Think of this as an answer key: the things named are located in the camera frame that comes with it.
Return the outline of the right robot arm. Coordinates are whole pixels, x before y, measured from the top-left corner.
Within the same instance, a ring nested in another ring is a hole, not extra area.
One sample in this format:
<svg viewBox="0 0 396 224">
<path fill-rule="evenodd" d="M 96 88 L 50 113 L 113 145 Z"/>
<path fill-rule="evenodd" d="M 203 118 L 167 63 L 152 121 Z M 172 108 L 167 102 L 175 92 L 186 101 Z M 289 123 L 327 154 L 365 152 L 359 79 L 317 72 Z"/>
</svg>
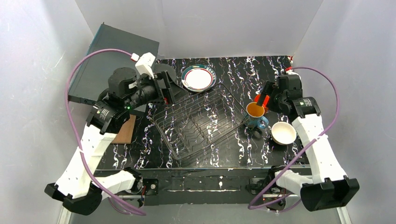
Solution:
<svg viewBox="0 0 396 224">
<path fill-rule="evenodd" d="M 269 110 L 282 113 L 296 130 L 303 149 L 283 167 L 273 167 L 267 185 L 249 203 L 254 210 L 280 201 L 280 198 L 256 205 L 256 201 L 272 187 L 280 187 L 296 194 L 308 211 L 346 206 L 360 189 L 357 179 L 349 178 L 338 163 L 324 128 L 321 110 L 313 97 L 304 97 L 299 75 L 282 75 L 276 82 L 267 81 L 259 102 L 269 97 Z M 303 154 L 311 168 L 312 178 L 293 172 L 290 167 Z"/>
</svg>

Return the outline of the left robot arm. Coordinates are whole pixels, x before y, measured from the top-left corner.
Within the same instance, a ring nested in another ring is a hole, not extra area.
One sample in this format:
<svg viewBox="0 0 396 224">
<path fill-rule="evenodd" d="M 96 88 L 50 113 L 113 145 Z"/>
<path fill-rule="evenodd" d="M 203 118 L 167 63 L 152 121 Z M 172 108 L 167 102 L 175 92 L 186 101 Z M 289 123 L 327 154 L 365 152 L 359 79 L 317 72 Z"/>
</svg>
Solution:
<svg viewBox="0 0 396 224">
<path fill-rule="evenodd" d="M 108 146 L 129 121 L 133 109 L 155 101 L 173 104 L 183 91 L 171 66 L 159 64 L 152 71 L 150 76 L 148 72 L 122 67 L 109 77 L 108 88 L 93 104 L 82 136 L 77 136 L 78 147 L 69 165 L 61 177 L 44 190 L 51 198 L 61 201 L 68 211 L 87 216 L 104 199 L 114 199 L 125 213 L 144 215 L 118 197 L 122 191 L 144 195 L 146 187 L 138 171 L 124 168 L 106 177 L 94 177 L 94 172 Z"/>
</svg>

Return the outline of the blue butterfly mug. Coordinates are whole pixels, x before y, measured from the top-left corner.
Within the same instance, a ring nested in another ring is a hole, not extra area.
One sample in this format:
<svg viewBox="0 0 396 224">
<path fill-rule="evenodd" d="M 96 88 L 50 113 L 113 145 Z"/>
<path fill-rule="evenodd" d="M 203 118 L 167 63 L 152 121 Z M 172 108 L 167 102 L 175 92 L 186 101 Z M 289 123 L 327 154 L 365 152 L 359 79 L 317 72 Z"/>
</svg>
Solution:
<svg viewBox="0 0 396 224">
<path fill-rule="evenodd" d="M 256 102 L 251 102 L 246 106 L 246 112 L 246 127 L 265 129 L 268 126 L 269 120 L 264 116 L 266 110 L 262 105 L 259 106 Z"/>
</svg>

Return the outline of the white floral bowl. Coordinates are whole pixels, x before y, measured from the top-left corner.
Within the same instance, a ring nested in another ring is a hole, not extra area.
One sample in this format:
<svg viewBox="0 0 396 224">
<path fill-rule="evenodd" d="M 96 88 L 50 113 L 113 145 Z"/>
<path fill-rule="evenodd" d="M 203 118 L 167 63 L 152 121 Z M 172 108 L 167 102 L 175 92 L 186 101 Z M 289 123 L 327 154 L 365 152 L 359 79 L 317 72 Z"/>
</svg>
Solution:
<svg viewBox="0 0 396 224">
<path fill-rule="evenodd" d="M 279 145 L 288 145 L 296 140 L 297 132 L 295 128 L 287 122 L 276 122 L 271 128 L 271 136 L 275 143 Z"/>
</svg>

